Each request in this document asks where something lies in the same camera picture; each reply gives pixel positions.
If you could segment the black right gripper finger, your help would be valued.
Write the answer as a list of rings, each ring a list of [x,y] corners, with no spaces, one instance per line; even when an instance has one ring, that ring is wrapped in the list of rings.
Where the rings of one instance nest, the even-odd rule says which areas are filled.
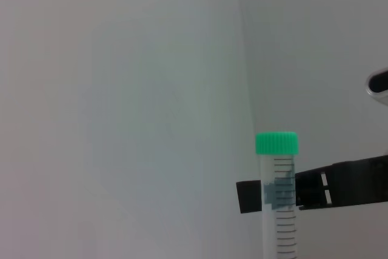
[[[356,206],[387,201],[387,156],[344,161],[296,173],[294,185],[269,185],[279,209],[290,203],[300,210]]]

